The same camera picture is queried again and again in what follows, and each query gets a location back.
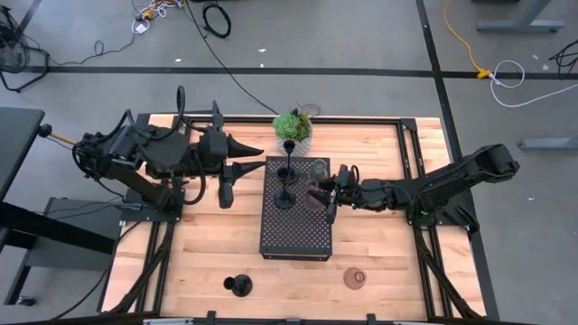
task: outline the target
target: gray table leg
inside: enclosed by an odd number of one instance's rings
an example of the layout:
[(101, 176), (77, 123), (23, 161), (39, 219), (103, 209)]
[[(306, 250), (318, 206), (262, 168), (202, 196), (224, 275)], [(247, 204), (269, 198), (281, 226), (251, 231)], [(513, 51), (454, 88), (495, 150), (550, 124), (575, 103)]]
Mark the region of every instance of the gray table leg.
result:
[(520, 143), (520, 149), (578, 149), (578, 136), (571, 138), (524, 139)]
[(536, 20), (549, 3), (550, 0), (533, 0), (520, 19), (478, 22), (478, 31), (558, 32), (564, 28), (563, 21)]

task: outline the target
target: wire bundle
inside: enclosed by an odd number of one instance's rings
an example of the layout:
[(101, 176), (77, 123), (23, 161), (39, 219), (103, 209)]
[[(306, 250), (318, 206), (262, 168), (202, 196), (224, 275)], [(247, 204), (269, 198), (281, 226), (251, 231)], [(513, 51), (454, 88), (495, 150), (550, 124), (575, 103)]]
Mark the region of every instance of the wire bundle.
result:
[[(566, 51), (570, 50), (570, 48), (572, 48), (575, 45), (578, 45), (578, 40), (566, 45), (557, 54), (553, 55), (550, 59), (548, 59), (548, 60), (554, 60), (556, 62), (556, 65), (558, 66), (558, 78), (560, 80), (564, 80), (562, 68), (568, 68), (568, 71), (566, 71), (566, 76), (567, 76), (570, 74), (570, 72), (572, 72), (574, 65), (578, 61), (578, 52), (566, 54)], [(564, 63), (564, 58), (569, 58), (569, 57), (573, 57), (573, 59), (571, 59), (569, 62)]]

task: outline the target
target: succulent plant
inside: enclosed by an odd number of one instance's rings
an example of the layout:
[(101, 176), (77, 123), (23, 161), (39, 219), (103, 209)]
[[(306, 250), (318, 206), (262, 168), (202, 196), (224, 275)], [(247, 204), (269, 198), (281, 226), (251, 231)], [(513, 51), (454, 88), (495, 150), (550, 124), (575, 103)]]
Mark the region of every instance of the succulent plant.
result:
[(299, 114), (296, 109), (276, 117), (273, 120), (273, 128), (278, 137), (296, 141), (302, 141), (309, 136), (311, 131), (309, 116)]

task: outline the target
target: yellow cable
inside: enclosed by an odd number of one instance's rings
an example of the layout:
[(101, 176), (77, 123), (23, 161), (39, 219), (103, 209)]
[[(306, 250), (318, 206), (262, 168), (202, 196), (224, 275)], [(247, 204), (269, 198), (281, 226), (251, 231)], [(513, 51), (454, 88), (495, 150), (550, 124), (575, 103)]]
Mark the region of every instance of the yellow cable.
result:
[(460, 37), (460, 35), (458, 35), (458, 33), (456, 31), (454, 31), (454, 29), (452, 28), (452, 26), (450, 25), (450, 22), (448, 22), (448, 6), (450, 4), (450, 0), (445, 0), (445, 5), (443, 6), (443, 19), (445, 21), (445, 25), (448, 27), (448, 29), (450, 30), (450, 32), (452, 32), (453, 36), (455, 36), (455, 38), (457, 38), (458, 40), (460, 40), (467, 48), (468, 48), (468, 53), (470, 54), (470, 61), (471, 64), (473, 64), (473, 66), (476, 68), (476, 70), (478, 71), (478, 79), (484, 79), (487, 78), (490, 73), (491, 70), (487, 70), (487, 69), (483, 69), (480, 68), (477, 64), (476, 61), (473, 59), (473, 54), (471, 54), (471, 47), (470, 45), (462, 38)]
[(59, 135), (59, 134), (54, 133), (54, 132), (51, 133), (51, 137), (53, 137), (54, 139), (57, 139), (57, 140), (61, 140), (67, 144), (75, 144), (76, 143), (76, 141), (74, 141), (74, 140), (72, 140), (72, 139), (70, 139), (64, 135)]

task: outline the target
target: potted plant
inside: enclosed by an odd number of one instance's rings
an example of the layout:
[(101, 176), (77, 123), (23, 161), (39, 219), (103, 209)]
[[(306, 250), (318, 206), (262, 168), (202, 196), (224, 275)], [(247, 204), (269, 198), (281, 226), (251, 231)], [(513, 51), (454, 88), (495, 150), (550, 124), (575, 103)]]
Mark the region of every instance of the potted plant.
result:
[(273, 120), (273, 128), (277, 136), (277, 148), (281, 154), (286, 154), (283, 148), (286, 140), (295, 142), (292, 156), (304, 156), (311, 150), (312, 124), (306, 112), (296, 108), (283, 113)]

